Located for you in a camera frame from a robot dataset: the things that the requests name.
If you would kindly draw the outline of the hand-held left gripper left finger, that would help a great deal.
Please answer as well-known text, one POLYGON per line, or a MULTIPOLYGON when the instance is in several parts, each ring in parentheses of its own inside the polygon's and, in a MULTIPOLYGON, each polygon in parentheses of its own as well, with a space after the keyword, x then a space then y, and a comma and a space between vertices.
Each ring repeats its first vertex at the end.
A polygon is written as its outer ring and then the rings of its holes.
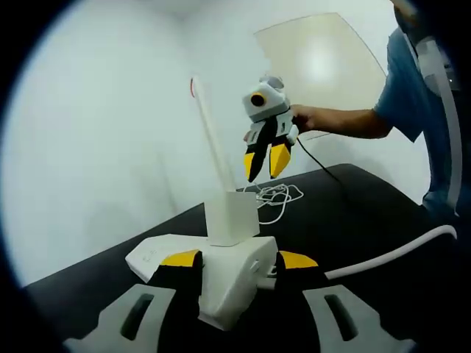
POLYGON ((95 329, 68 338, 70 352, 158 352, 187 343, 199 315, 203 254, 198 249, 167 256, 145 285, 134 285, 100 312, 95 329))

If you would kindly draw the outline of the person's right hand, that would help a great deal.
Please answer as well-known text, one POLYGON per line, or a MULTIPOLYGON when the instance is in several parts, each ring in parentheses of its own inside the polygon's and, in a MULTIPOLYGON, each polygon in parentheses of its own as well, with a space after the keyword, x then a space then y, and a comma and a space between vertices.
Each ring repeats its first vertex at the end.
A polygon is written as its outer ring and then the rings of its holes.
POLYGON ((322 131, 324 122, 324 109, 302 104, 291 105, 293 122, 300 133, 322 131))

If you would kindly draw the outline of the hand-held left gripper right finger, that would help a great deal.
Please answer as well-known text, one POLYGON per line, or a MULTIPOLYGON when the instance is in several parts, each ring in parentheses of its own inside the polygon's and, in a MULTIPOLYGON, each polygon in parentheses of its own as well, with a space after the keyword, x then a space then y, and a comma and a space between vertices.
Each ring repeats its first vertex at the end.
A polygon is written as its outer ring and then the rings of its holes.
POLYGON ((331 285, 318 263, 304 254, 280 250, 277 290, 301 293, 307 302, 320 352, 412 352, 412 339, 396 339, 379 313, 343 285, 331 285))

